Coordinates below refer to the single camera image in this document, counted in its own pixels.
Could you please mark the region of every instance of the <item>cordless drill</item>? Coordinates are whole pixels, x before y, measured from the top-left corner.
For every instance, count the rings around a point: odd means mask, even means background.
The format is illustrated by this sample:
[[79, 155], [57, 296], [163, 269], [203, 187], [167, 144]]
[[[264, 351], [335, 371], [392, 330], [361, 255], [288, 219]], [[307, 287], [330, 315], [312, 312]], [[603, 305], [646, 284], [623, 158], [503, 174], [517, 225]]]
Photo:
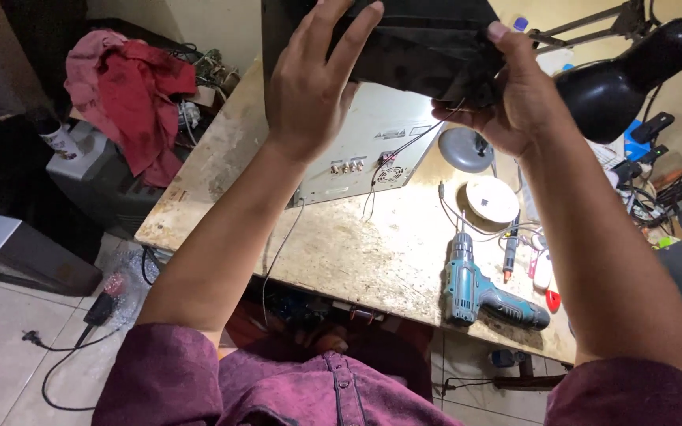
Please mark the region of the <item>cordless drill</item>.
[[551, 321], [544, 308], [497, 289], [480, 273], [474, 263], [473, 239], [465, 232], [464, 222], [452, 240], [446, 280], [446, 322], [450, 324], [472, 325], [481, 308], [500, 321], [525, 329], [541, 331]]

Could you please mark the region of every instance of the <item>purple shirt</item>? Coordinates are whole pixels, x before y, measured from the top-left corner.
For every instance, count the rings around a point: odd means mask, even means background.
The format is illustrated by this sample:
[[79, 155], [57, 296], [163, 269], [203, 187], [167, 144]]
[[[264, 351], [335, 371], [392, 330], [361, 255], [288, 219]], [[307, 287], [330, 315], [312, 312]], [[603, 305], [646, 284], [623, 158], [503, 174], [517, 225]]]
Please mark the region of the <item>purple shirt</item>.
[[[218, 362], [199, 332], [147, 324], [128, 332], [92, 424], [459, 424], [431, 401], [422, 356], [384, 331], [345, 355], [268, 338]], [[633, 359], [585, 363], [551, 392], [545, 422], [682, 424], [682, 372]]]

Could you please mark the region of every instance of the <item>red cloth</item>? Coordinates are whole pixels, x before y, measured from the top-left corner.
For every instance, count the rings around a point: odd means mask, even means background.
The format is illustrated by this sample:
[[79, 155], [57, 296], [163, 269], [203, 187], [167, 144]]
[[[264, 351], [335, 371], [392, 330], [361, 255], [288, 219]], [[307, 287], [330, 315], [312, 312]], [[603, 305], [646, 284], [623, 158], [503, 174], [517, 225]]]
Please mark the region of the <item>red cloth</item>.
[[[65, 88], [73, 103], [82, 101], [78, 110], [122, 147], [133, 176], [144, 173], [147, 185], [167, 187], [182, 165], [172, 152], [178, 133], [178, 108], [168, 96], [196, 91], [194, 66], [138, 40], [119, 44], [121, 35], [100, 32], [101, 36], [95, 34], [83, 43], [97, 32], [87, 35], [71, 51]], [[80, 65], [85, 66], [87, 54], [92, 57], [89, 64], [96, 60], [93, 66], [98, 78], [96, 86], [91, 87], [93, 96], [82, 97], [86, 82], [71, 80], [71, 67], [79, 66], [71, 63], [71, 58], [82, 60]], [[84, 75], [91, 75], [91, 71], [84, 70]], [[102, 120], [102, 115], [112, 126]]]

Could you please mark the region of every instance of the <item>wooden workbench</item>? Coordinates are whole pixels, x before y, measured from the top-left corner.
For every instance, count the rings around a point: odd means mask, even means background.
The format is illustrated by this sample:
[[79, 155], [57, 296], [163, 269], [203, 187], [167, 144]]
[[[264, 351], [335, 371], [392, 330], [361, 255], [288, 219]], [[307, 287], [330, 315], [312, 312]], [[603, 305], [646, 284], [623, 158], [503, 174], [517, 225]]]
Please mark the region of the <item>wooden workbench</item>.
[[[256, 61], [183, 168], [136, 234], [138, 241], [175, 251], [204, 214], [236, 180], [267, 136], [262, 63]], [[498, 157], [499, 177], [517, 188], [517, 166]], [[449, 166], [432, 148], [402, 189], [376, 194], [374, 214], [362, 219], [366, 196], [310, 205], [281, 252], [271, 277], [335, 299], [388, 312], [434, 327], [442, 324], [443, 270], [455, 229], [440, 207], [438, 184], [446, 200], [467, 209], [465, 184], [476, 175]], [[254, 273], [264, 275], [299, 208], [286, 210], [276, 225]], [[485, 230], [503, 228], [468, 216]], [[502, 284], [504, 250], [497, 240], [473, 235], [475, 261], [499, 288], [545, 306], [526, 274], [529, 247], [518, 247], [515, 274]], [[575, 340], [564, 307], [552, 324], [530, 332], [487, 318], [458, 329], [488, 342], [573, 363]]]

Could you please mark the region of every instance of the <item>blue drill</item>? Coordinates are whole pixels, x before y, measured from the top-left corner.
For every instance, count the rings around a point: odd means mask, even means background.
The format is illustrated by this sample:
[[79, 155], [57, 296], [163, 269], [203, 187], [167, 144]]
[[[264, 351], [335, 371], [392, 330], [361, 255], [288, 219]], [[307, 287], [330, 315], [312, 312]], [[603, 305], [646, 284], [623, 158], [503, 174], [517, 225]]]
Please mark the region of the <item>blue drill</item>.
[[457, 232], [452, 240], [452, 258], [446, 264], [446, 322], [470, 326], [478, 319], [478, 311], [518, 327], [541, 331], [551, 321], [549, 313], [539, 305], [497, 289], [480, 273], [474, 263], [473, 239]]

